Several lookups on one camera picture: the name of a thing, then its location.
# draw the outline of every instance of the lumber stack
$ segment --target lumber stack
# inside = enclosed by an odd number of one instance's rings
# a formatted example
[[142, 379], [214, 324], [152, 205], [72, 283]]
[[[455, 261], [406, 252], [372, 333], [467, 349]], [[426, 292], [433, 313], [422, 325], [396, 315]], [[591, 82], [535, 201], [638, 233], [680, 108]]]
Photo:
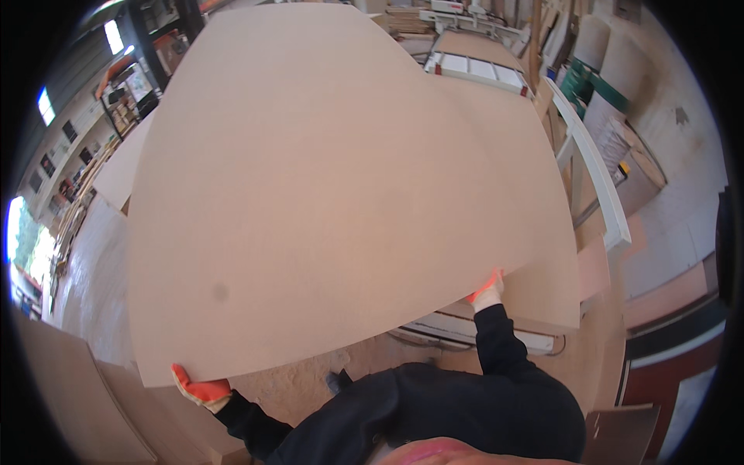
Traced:
[[388, 26], [398, 32], [424, 34], [431, 30], [431, 23], [419, 19], [419, 11], [424, 7], [388, 7]]

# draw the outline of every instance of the tree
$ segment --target tree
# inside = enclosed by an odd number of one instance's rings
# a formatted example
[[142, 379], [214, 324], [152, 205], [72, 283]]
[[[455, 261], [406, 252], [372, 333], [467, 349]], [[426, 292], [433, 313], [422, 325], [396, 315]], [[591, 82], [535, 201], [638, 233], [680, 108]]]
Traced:
[[16, 258], [13, 263], [24, 270], [28, 270], [33, 262], [33, 249], [39, 243], [39, 234], [42, 227], [33, 221], [31, 213], [28, 212], [28, 205], [23, 201], [21, 207], [21, 216], [18, 221], [18, 248], [16, 249]]

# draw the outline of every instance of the black jacket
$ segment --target black jacket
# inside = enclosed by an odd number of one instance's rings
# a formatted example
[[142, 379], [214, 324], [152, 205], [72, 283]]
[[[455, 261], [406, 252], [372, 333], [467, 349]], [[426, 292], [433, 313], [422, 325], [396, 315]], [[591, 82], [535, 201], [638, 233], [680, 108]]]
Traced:
[[483, 376], [408, 363], [355, 381], [295, 429], [236, 391], [215, 416], [267, 465], [362, 465], [383, 438], [398, 447], [440, 436], [578, 462], [586, 428], [571, 392], [527, 360], [503, 305], [476, 313], [475, 325]]

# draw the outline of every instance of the hand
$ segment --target hand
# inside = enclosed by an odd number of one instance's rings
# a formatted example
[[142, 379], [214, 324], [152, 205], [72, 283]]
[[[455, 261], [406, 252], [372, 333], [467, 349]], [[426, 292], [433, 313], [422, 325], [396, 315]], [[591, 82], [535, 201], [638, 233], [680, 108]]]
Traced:
[[213, 414], [220, 411], [230, 401], [232, 391], [227, 379], [191, 382], [186, 370], [177, 363], [170, 366], [170, 371], [173, 373], [173, 378], [176, 380], [176, 385], [179, 387], [181, 394], [197, 405], [203, 405]]
[[484, 308], [501, 303], [501, 294], [504, 292], [504, 269], [494, 268], [491, 272], [491, 279], [488, 282], [465, 297], [476, 313]]

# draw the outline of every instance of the orange glove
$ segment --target orange glove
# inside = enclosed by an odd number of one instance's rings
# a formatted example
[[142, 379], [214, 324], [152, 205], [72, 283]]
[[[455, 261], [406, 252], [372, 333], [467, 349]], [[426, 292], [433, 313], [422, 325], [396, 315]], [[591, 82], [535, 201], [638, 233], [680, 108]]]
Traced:
[[476, 313], [484, 308], [501, 303], [501, 294], [504, 292], [504, 269], [494, 268], [491, 272], [491, 279], [488, 282], [465, 297]]
[[230, 401], [232, 391], [227, 379], [191, 382], [186, 370], [177, 363], [170, 366], [170, 371], [173, 372], [173, 378], [176, 379], [176, 385], [181, 394], [197, 405], [203, 405], [213, 414], [220, 411]]

